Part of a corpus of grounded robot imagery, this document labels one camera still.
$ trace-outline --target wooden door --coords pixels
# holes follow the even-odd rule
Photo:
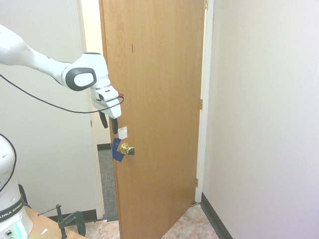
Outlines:
[[[121,143],[136,151],[114,161],[122,239],[160,239],[194,202],[204,2],[100,0]]]

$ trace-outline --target floor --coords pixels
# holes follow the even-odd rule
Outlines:
[[[77,231],[76,226],[69,229]],[[120,239],[119,221],[86,224],[87,239]],[[218,239],[199,204],[190,207],[162,239]]]
[[[118,220],[112,151],[110,149],[99,150],[98,154],[105,209],[103,219],[108,221]]]

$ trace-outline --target blue tape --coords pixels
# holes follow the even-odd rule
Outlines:
[[[112,143],[113,158],[119,162],[122,162],[124,158],[124,154],[122,154],[121,152],[118,152],[118,147],[120,146],[121,141],[122,140],[120,138],[115,138]]]

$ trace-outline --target tile floor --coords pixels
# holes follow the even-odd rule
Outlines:
[[[76,226],[69,229],[76,231]],[[119,221],[86,224],[87,239],[120,239]],[[201,206],[190,207],[162,239],[218,239]]]

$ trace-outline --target wooden table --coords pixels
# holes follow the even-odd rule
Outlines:
[[[29,218],[33,222],[33,228],[28,236],[28,239],[61,239],[62,235],[58,223],[44,215],[38,216],[38,212],[33,209],[28,207],[24,208]],[[68,228],[66,228],[65,231],[68,239],[85,239],[85,237],[71,231]]]

